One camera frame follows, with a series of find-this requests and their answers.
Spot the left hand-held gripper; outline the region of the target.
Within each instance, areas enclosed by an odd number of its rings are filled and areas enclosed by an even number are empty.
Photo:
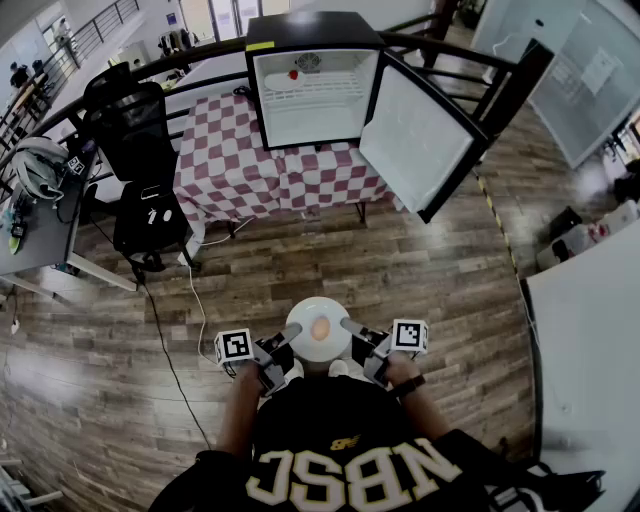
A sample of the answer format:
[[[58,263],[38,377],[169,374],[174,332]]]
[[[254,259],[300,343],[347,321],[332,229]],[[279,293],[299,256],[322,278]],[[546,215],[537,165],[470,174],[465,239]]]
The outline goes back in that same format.
[[[269,397],[286,384],[285,375],[294,366],[290,343],[301,334],[297,322],[287,324],[280,332],[253,340],[247,328],[221,331],[214,340],[216,362],[229,377],[235,379],[237,370],[249,361],[259,368],[263,397]]]

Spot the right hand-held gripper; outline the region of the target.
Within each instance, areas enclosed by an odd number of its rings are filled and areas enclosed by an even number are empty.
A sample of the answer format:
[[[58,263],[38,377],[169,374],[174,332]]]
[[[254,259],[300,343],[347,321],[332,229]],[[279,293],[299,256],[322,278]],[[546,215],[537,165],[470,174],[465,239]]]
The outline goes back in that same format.
[[[389,355],[406,352],[412,358],[427,352],[428,326],[423,320],[396,319],[390,331],[365,327],[350,317],[340,325],[352,335],[352,359],[371,382],[386,388]]]

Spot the person's right hand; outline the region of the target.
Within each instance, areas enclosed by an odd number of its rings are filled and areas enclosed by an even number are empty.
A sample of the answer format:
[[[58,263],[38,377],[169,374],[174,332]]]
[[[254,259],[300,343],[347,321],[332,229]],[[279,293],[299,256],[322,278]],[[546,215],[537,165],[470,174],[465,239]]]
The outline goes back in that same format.
[[[386,378],[393,388],[421,375],[420,369],[407,352],[391,352],[387,360]]]

